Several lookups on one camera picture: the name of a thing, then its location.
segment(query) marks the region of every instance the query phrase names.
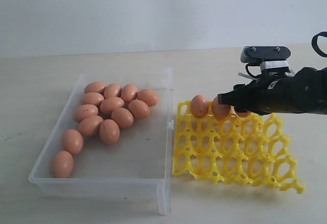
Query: plastic tray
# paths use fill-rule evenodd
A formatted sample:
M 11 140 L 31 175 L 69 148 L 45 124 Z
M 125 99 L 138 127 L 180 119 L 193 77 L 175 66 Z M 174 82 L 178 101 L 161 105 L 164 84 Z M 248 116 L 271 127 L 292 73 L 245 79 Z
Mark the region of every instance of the plastic tray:
M 73 112 L 80 105 L 84 87 L 94 81 L 107 84 L 133 83 L 139 89 L 156 90 L 160 97 L 148 119 L 136 120 L 121 131 L 117 144 L 105 145 L 99 139 L 84 140 L 82 152 L 74 156 L 74 169 L 67 179 L 54 179 L 49 163 L 61 150 L 61 137 L 77 128 Z M 46 196 L 78 197 L 157 197 L 160 214 L 170 213 L 170 177 L 173 129 L 173 70 L 126 73 L 115 70 L 100 76 L 82 74 L 70 95 L 29 180 Z

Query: white wall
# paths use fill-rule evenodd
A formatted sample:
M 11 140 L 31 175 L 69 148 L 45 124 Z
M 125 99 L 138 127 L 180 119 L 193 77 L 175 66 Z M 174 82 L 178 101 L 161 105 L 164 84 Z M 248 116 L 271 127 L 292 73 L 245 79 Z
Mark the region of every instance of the white wall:
M 0 57 L 310 42 L 327 0 L 0 0 Z

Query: yellow plastic egg carton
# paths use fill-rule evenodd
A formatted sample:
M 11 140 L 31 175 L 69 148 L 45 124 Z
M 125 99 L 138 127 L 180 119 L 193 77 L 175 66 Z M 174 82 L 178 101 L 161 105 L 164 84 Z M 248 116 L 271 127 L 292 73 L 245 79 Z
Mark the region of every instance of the yellow plastic egg carton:
M 173 175 L 188 171 L 197 180 L 215 184 L 265 184 L 303 193 L 305 185 L 295 175 L 296 158 L 288 153 L 290 138 L 282 133 L 281 118 L 271 114 L 263 120 L 253 113 L 240 118 L 232 109 L 225 119 L 216 119 L 211 102 L 208 114 L 196 118 L 190 102 L 178 104 Z

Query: brown egg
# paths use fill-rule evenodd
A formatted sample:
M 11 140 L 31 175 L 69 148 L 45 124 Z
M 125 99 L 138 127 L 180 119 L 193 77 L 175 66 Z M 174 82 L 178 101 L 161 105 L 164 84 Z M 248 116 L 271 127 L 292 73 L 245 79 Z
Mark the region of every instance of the brown egg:
M 111 112 L 116 108 L 124 107 L 125 102 L 120 97 L 109 97 L 104 100 L 100 105 L 100 111 L 104 114 L 111 114 Z
M 133 115 L 126 108 L 116 108 L 111 113 L 113 119 L 121 128 L 130 127 L 134 123 Z
M 83 137 L 77 130 L 69 129 L 62 136 L 62 148 L 72 155 L 79 154 L 83 148 Z
M 138 93 L 138 87 L 133 84 L 125 85 L 122 89 L 122 99 L 124 102 L 129 103 L 132 100 L 135 100 Z
M 247 111 L 247 112 L 245 112 L 245 113 L 237 113 L 237 112 L 235 112 L 235 114 L 236 114 L 238 117 L 240 117 L 240 118 L 245 118 L 245 117 L 249 116 L 249 115 L 251 114 L 251 112 L 249 112 L 249 111 Z
M 67 178 L 74 166 L 73 156 L 67 151 L 58 152 L 50 163 L 50 174 L 54 178 Z
M 99 112 L 99 110 L 95 105 L 92 105 L 92 104 L 81 105 L 75 110 L 75 112 L 73 114 L 73 119 L 77 123 L 79 123 L 87 117 L 90 117 L 92 115 L 97 115 L 98 112 Z
M 106 119 L 100 125 L 100 137 L 105 144 L 114 144 L 118 141 L 120 130 L 118 124 L 112 119 Z
M 191 100 L 191 113 L 197 118 L 203 118 L 209 111 L 209 102 L 203 95 L 196 95 Z
M 96 93 L 96 92 L 90 92 L 82 96 L 81 98 L 81 104 L 92 104 L 95 106 L 100 106 L 101 102 L 104 100 L 103 95 Z
M 153 107 L 159 103 L 159 96 L 157 92 L 150 89 L 140 90 L 137 93 L 137 99 L 145 102 L 149 107 Z
M 216 97 L 211 103 L 211 109 L 217 119 L 224 119 L 230 113 L 231 106 L 218 103 L 218 97 Z
M 133 100 L 128 105 L 128 110 L 137 119 L 145 119 L 150 115 L 149 106 L 141 100 Z
M 93 82 L 88 84 L 85 89 L 84 89 L 84 93 L 90 93 L 90 92 L 97 92 L 100 94 L 103 94 L 104 90 L 106 89 L 107 85 L 105 83 L 102 82 Z
M 82 136 L 94 136 L 99 132 L 103 118 L 98 115 L 87 117 L 78 125 L 78 131 Z
M 117 83 L 113 83 L 107 86 L 107 88 L 104 90 L 104 98 L 107 99 L 108 97 L 113 96 L 121 96 L 122 93 L 122 86 Z

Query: table surface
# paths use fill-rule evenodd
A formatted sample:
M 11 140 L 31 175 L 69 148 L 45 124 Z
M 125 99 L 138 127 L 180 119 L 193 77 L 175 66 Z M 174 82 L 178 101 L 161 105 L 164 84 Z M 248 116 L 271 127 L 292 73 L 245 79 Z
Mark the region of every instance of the table surface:
M 289 45 L 290 65 L 326 66 L 308 44 Z M 300 195 L 237 184 L 212 185 L 190 176 L 172 177 L 169 216 L 152 203 L 41 197 L 28 175 L 53 129 L 80 73 L 174 68 L 174 107 L 203 94 L 212 99 L 236 83 L 248 83 L 239 61 L 241 48 L 199 51 L 0 59 L 0 223 L 322 223 L 327 217 L 322 115 L 281 114 L 297 157 L 296 175 L 306 183 Z

